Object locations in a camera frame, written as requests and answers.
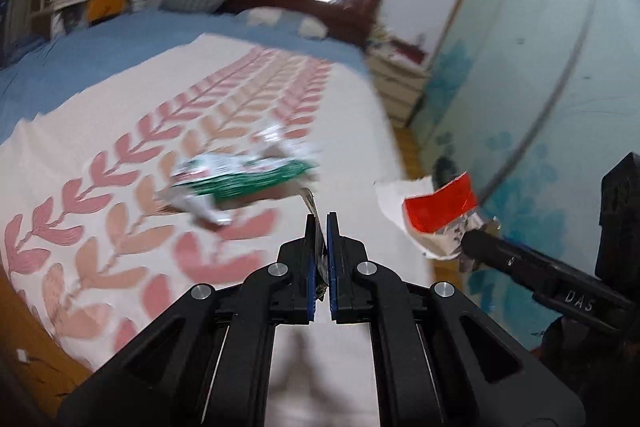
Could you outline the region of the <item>red white snack wrapper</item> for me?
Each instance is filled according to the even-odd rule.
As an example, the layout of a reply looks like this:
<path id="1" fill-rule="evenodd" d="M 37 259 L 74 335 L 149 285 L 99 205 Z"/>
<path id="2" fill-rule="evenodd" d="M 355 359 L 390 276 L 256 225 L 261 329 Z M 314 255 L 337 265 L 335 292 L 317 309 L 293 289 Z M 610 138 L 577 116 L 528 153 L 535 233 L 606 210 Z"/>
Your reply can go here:
<path id="1" fill-rule="evenodd" d="M 462 253 L 462 237 L 480 230 L 497 235 L 500 222 L 480 209 L 472 180 L 465 172 L 441 188 L 433 178 L 376 182 L 383 215 L 404 232 L 427 259 L 448 261 Z"/>

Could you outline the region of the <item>green white plastic label wrapper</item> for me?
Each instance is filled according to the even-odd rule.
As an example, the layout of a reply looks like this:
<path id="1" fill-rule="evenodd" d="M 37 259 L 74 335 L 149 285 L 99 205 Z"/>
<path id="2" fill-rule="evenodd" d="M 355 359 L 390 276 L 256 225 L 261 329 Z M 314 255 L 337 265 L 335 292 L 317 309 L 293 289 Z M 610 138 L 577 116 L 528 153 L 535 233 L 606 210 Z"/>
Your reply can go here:
<path id="1" fill-rule="evenodd" d="M 231 223 L 224 210 L 227 202 L 297 181 L 316 167 L 316 162 L 292 158 L 204 153 L 172 170 L 168 187 L 157 192 L 157 198 L 196 219 L 225 227 Z"/>

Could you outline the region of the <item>white leaf-pattern bed cover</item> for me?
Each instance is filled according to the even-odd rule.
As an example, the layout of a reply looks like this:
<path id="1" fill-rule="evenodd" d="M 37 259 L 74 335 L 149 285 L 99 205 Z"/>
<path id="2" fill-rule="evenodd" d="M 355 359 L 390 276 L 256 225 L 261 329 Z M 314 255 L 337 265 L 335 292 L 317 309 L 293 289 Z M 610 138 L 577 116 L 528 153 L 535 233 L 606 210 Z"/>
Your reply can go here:
<path id="1" fill-rule="evenodd" d="M 404 176 L 373 82 L 204 34 L 23 120 L 1 147 L 1 355 L 47 417 L 197 283 L 243 282 L 308 207 L 403 279 L 423 254 L 378 203 Z"/>

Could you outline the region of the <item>white silver foil wrapper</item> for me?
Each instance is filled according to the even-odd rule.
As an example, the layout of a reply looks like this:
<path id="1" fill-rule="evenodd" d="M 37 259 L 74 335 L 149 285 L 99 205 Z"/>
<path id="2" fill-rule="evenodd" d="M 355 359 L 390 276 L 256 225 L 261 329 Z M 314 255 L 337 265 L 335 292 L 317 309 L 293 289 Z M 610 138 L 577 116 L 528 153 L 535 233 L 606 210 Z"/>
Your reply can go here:
<path id="1" fill-rule="evenodd" d="M 301 139 L 287 138 L 282 124 L 268 124 L 254 138 L 252 152 L 260 157 L 292 158 L 308 162 L 316 162 L 318 159 L 318 147 Z"/>

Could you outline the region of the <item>floral sliding wardrobe door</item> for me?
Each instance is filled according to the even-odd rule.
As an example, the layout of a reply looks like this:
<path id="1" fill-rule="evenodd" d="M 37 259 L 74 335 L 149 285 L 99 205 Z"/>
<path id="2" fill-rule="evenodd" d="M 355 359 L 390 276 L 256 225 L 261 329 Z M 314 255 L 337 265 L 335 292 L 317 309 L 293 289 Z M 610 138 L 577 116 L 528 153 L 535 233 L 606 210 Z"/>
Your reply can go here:
<path id="1" fill-rule="evenodd" d="M 639 148 L 639 0 L 462 0 L 412 130 L 506 237 L 592 272 L 602 178 Z"/>

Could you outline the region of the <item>beige bedside drawer cabinet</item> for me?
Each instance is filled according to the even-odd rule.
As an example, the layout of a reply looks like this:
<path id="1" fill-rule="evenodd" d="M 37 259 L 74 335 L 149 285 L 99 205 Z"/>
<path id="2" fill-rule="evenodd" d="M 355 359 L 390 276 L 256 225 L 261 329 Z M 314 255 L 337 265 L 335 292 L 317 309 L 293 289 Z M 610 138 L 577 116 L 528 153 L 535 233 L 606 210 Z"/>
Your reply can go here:
<path id="1" fill-rule="evenodd" d="M 368 69 L 386 114 L 395 128 L 405 128 L 418 106 L 430 73 L 427 54 L 400 39 L 375 41 L 367 48 Z"/>

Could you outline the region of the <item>blue bed sheet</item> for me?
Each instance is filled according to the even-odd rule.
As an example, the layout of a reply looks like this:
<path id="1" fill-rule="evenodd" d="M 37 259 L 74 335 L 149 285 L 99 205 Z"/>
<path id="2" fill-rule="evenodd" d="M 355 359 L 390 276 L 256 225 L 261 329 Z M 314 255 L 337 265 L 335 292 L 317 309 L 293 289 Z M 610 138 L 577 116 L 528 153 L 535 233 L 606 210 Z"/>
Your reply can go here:
<path id="1" fill-rule="evenodd" d="M 229 14 L 180 14 L 145 10 L 40 43 L 1 71 L 1 140 L 21 120 L 58 108 L 73 95 L 201 34 L 254 42 L 267 48 L 303 53 L 368 70 L 360 49 L 334 38 L 309 40 L 291 26 L 283 29 L 247 25 Z"/>

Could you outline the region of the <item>white blue pillow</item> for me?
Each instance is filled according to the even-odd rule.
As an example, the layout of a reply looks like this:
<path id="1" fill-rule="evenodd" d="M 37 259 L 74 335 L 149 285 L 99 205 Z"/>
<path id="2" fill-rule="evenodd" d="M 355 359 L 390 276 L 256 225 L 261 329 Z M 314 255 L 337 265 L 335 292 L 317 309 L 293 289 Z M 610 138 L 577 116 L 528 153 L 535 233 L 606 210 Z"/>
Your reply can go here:
<path id="1" fill-rule="evenodd" d="M 317 17 L 273 6 L 248 9 L 236 18 L 247 26 L 264 26 L 305 39 L 323 40 L 329 35 L 329 29 Z"/>

